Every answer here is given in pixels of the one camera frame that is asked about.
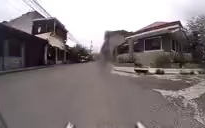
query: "two-story building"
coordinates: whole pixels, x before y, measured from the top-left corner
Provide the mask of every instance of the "two-story building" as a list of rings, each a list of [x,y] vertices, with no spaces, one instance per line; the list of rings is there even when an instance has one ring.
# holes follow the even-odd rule
[[[66,62],[68,30],[56,18],[42,18],[33,21],[32,34],[48,41],[45,47],[45,64]]]

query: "window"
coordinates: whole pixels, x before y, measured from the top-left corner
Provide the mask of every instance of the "window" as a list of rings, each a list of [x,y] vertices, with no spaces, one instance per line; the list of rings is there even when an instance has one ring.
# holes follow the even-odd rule
[[[176,51],[176,45],[175,45],[175,41],[174,40],[172,40],[171,46],[172,46],[172,50]]]
[[[149,51],[149,50],[161,50],[160,37],[145,39],[145,51]]]
[[[178,41],[176,41],[176,40],[172,40],[171,46],[172,46],[171,49],[172,49],[173,51],[178,52],[179,49],[180,49],[180,44],[179,44]]]

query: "asphalt road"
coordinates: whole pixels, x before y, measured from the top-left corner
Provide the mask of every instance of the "asphalt road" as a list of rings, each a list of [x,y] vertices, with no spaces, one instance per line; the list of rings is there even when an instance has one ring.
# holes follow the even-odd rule
[[[77,128],[133,128],[138,121],[146,128],[203,127],[145,88],[151,84],[163,83],[110,74],[97,62],[1,75],[0,111],[9,128],[64,128],[69,121]]]

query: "building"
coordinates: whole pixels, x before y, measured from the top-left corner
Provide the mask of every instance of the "building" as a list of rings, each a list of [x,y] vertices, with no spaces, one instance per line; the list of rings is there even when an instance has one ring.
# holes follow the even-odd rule
[[[32,34],[48,41],[45,47],[45,64],[61,64],[66,62],[68,30],[56,18],[35,19]]]
[[[0,23],[0,71],[44,65],[47,43]]]
[[[101,51],[104,52],[109,59],[115,60],[117,56],[117,49],[115,48],[124,43],[125,37],[130,33],[131,32],[125,30],[106,31]]]
[[[8,22],[4,21],[3,24],[24,31],[26,33],[32,34],[33,20],[39,18],[45,18],[45,17],[40,13],[38,13],[37,11],[31,11],[23,14],[20,17],[12,19]]]
[[[188,43],[180,21],[155,22],[125,37],[117,47],[118,56],[129,56],[142,65],[151,66],[161,55],[182,53]]]

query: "sky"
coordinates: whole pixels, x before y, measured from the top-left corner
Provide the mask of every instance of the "sky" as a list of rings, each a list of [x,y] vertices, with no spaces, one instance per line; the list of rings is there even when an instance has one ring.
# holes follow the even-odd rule
[[[156,21],[205,15],[205,0],[38,0],[85,47],[99,51],[106,30],[136,31]],[[31,9],[22,0],[0,0],[0,22]]]

